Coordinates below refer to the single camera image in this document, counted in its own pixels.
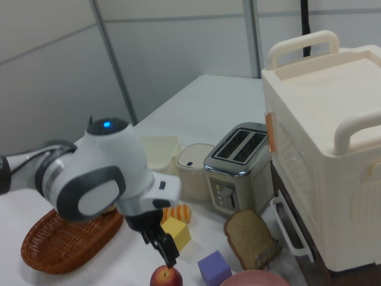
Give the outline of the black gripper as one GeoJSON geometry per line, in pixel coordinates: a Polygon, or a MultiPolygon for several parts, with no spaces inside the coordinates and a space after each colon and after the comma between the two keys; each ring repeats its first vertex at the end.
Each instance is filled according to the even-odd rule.
{"type": "Polygon", "coordinates": [[[124,217],[128,226],[137,232],[140,232],[145,244],[153,244],[154,248],[159,252],[168,268],[172,268],[180,256],[176,243],[170,234],[163,233],[161,220],[163,218],[163,210],[148,211],[137,216],[124,217]]]}

